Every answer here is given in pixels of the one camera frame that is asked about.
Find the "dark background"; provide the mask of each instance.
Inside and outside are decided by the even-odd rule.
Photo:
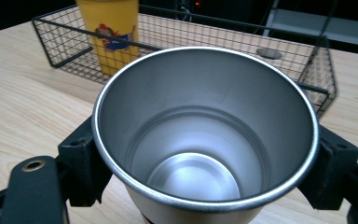
[[[139,0],[140,4],[176,9],[179,1],[186,3],[192,13],[265,25],[273,0]],[[74,5],[75,0],[0,0],[0,30],[30,21],[54,10]],[[278,8],[329,15],[334,0],[280,0]],[[358,0],[337,0],[332,14],[334,17],[358,21]],[[331,42],[333,49],[343,49],[358,53],[358,46]]]

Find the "screw hole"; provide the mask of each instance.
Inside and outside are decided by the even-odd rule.
[[[42,168],[43,166],[45,166],[45,164],[46,164],[45,161],[30,161],[22,167],[22,171],[32,172]]]

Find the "cup rim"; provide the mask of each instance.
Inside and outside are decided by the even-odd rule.
[[[296,89],[298,94],[304,100],[304,103],[308,108],[310,114],[311,126],[313,130],[311,144],[310,144],[310,151],[304,162],[298,168],[298,170],[293,175],[291,175],[288,179],[284,180],[280,185],[268,191],[243,199],[236,199],[232,201],[222,201],[222,202],[192,201],[189,199],[179,198],[169,194],[165,194],[163,192],[148,187],[147,185],[141,183],[140,181],[132,177],[125,170],[123,170],[120,167],[120,165],[118,165],[117,162],[115,162],[115,160],[110,156],[107,148],[103,144],[103,139],[100,133],[100,123],[99,123],[100,113],[101,113],[100,110],[103,105],[103,98],[107,94],[110,86],[126,70],[128,70],[130,67],[136,65],[139,62],[142,62],[144,60],[147,60],[148,58],[155,57],[157,55],[164,54],[164,53],[169,53],[178,50],[192,50],[192,49],[215,50],[220,52],[236,54],[241,57],[245,57],[250,60],[253,60],[257,63],[261,63],[266,67],[268,67],[269,69],[276,72],[277,74],[279,74],[287,82],[289,82],[291,86]],[[263,62],[251,55],[247,55],[231,49],[220,49],[216,47],[180,47],[180,48],[173,48],[173,49],[164,49],[164,50],[150,53],[124,66],[116,73],[114,77],[110,78],[110,80],[103,86],[100,94],[97,97],[92,113],[92,133],[93,133],[95,144],[98,148],[101,157],[103,158],[103,161],[109,167],[109,169],[115,174],[115,176],[117,176],[126,186],[132,188],[138,193],[144,195],[145,197],[159,203],[167,204],[174,207],[190,209],[194,211],[219,212],[219,213],[257,208],[259,206],[263,206],[264,204],[270,203],[272,201],[281,198],[284,194],[289,192],[291,189],[295,188],[296,185],[306,176],[306,174],[312,167],[312,164],[314,164],[319,149],[319,139],[320,139],[319,121],[312,107],[312,104],[308,100],[305,93],[297,86],[297,84],[292,79],[290,79],[282,71],[278,70],[272,65]]]

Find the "wood grain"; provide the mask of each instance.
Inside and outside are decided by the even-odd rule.
[[[322,125],[358,146],[358,55],[333,50],[339,96]],[[20,161],[57,156],[57,145],[92,113],[102,85],[48,65],[29,22],[0,31],[0,189]],[[339,211],[315,211],[298,189],[265,206],[252,223],[345,223]],[[114,176],[103,203],[70,207],[72,223],[142,223]]]

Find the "stainless steel cup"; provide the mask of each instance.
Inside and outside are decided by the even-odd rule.
[[[92,122],[105,163],[157,224],[248,222],[301,181],[319,144],[289,77],[216,48],[130,63],[103,87]]]

